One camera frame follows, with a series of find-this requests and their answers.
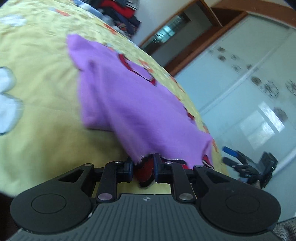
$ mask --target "white wall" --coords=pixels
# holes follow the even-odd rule
[[[191,22],[187,23],[186,26],[151,55],[162,67],[212,26],[207,16],[197,4],[190,6],[184,12]]]
[[[279,221],[290,219],[296,214],[296,158],[282,171],[271,178],[264,191],[272,194],[281,205]]]
[[[140,44],[165,20],[171,17],[191,0],[140,0],[140,7],[136,17],[142,22],[139,31],[133,37],[135,44]],[[208,6],[213,6],[220,0],[205,0]],[[284,6],[289,6],[284,0],[267,0]]]

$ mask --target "ribbed surface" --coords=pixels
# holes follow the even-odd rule
[[[208,225],[195,207],[171,195],[122,194],[117,202],[100,204],[81,226],[63,234],[20,231],[11,241],[273,241],[271,232],[253,237],[222,233]]]

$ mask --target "wooden door frame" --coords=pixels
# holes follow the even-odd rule
[[[215,9],[231,9],[248,13],[260,14],[275,21],[282,22],[296,28],[296,11],[276,3],[262,0],[221,0]]]
[[[161,25],[159,25],[158,28],[156,28],[148,37],[146,37],[141,43],[139,44],[139,47],[142,47],[143,44],[145,44],[151,37],[153,37],[154,34],[156,34],[164,25],[166,25],[170,20],[172,20],[176,15],[179,15],[180,13],[184,12],[188,7],[191,5],[199,2],[199,6],[203,6],[203,9],[201,10],[204,12],[204,14],[207,16],[209,21],[213,26],[220,26],[222,27],[220,21],[214,14],[214,12],[209,8],[209,6],[204,2],[204,0],[191,0],[189,3],[187,3],[185,6],[180,8],[177,12],[175,12],[173,15],[171,15],[168,19],[166,19]]]
[[[233,28],[237,23],[242,21],[248,15],[247,12],[241,12],[237,17],[231,20],[227,25],[223,28],[210,28],[208,31],[204,32],[201,36],[199,36],[194,42],[198,42],[198,47],[185,57],[179,64],[174,64],[173,61],[178,58],[182,54],[182,52],[174,58],[171,62],[169,62],[165,66],[165,70],[167,70],[170,75],[175,76],[179,73],[184,67],[186,67],[192,60],[194,60],[201,52],[203,52],[207,47],[209,47],[212,43],[214,43],[217,39],[219,39],[223,34]]]

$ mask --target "floral decal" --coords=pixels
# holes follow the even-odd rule
[[[15,85],[13,72],[0,67],[0,136],[11,131],[22,115],[22,101],[6,94]]]
[[[204,128],[205,132],[206,132],[206,133],[210,133],[209,130],[208,130],[208,128],[207,128],[207,126],[205,125],[205,123],[202,123],[202,124],[203,124],[203,128]],[[219,152],[219,151],[218,151],[218,147],[217,147],[216,142],[215,142],[214,139],[213,139],[213,142],[212,142],[212,143],[213,143],[213,146],[214,146],[214,148],[215,148],[215,151],[216,151],[216,152]]]
[[[65,16],[65,17],[70,16],[69,13],[67,13],[67,12],[63,12],[63,11],[61,11],[61,10],[58,10],[58,9],[54,8],[54,7],[50,7],[49,10],[50,10],[50,11],[57,12],[57,13],[59,13],[60,15],[63,15],[63,16]]]
[[[104,26],[105,26],[105,28],[107,28],[114,35],[117,34],[117,31],[114,28],[110,27],[108,24],[104,23]]]
[[[140,61],[141,65],[142,65],[145,69],[147,69],[150,73],[153,73],[153,72],[154,72],[153,69],[150,68],[150,66],[149,66],[149,64],[148,64],[147,62],[145,62],[145,61],[143,61],[143,60],[141,60],[141,59],[139,59],[139,61]]]
[[[185,91],[182,89],[182,87],[179,85],[179,83],[176,81],[176,79],[175,79],[173,76],[171,76],[169,73],[167,73],[166,76],[169,77],[172,81],[174,81],[174,82],[177,84],[178,88],[179,88],[183,93],[185,93]]]
[[[6,17],[0,18],[0,22],[13,27],[19,27],[25,25],[27,20],[20,15],[7,15]]]

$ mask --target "yellow bedsheet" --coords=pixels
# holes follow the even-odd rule
[[[15,16],[20,19],[13,23]],[[200,115],[168,73],[132,42],[70,0],[9,0],[0,8],[0,66],[16,77],[8,94],[23,102],[22,117],[0,136],[0,191],[20,192],[84,163],[102,167],[127,155],[113,133],[85,129],[79,117],[78,70],[67,53],[68,34],[97,41],[146,66],[161,84],[180,98],[204,130]],[[226,173],[213,148],[216,170]],[[167,184],[141,190],[136,183],[121,184],[134,193],[168,193]]]

